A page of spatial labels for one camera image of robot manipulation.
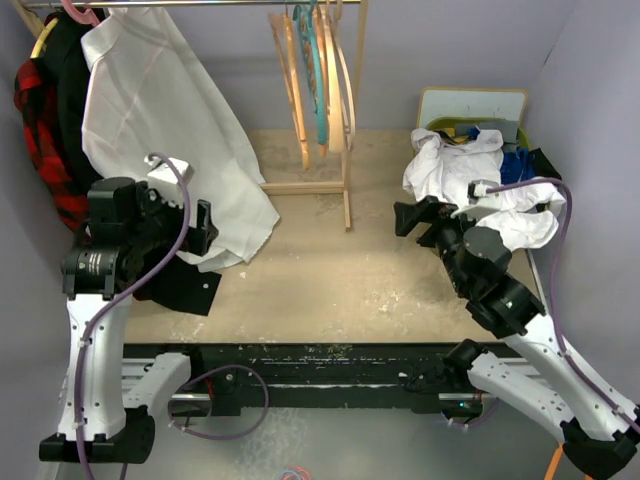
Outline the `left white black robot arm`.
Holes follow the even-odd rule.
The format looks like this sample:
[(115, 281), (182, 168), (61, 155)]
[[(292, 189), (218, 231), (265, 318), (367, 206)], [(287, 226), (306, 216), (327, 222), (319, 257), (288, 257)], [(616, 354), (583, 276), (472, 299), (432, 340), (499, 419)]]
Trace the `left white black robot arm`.
[(88, 216), (61, 265), (70, 359), (63, 414), (56, 433), (40, 443), (41, 460), (142, 464), (170, 394), (202, 387), (204, 365), (180, 353), (157, 356), (129, 391), (121, 376), (136, 292), (180, 313), (209, 312), (219, 275), (177, 256), (208, 248), (217, 233), (209, 211), (206, 201), (190, 206), (183, 177), (93, 184)]

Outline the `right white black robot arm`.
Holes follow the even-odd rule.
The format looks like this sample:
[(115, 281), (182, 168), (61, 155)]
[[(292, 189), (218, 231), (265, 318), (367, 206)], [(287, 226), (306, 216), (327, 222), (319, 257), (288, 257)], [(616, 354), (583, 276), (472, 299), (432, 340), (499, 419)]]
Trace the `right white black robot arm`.
[(446, 383), (494, 395), (542, 426), (585, 475), (609, 479), (638, 452), (639, 407), (612, 387), (566, 340), (539, 299), (508, 272), (511, 251), (498, 231), (457, 218), (453, 206), (427, 197), (393, 206), (395, 233), (417, 240), (442, 261), (473, 320), (518, 353), (535, 381), (479, 343), (466, 339), (446, 357)]

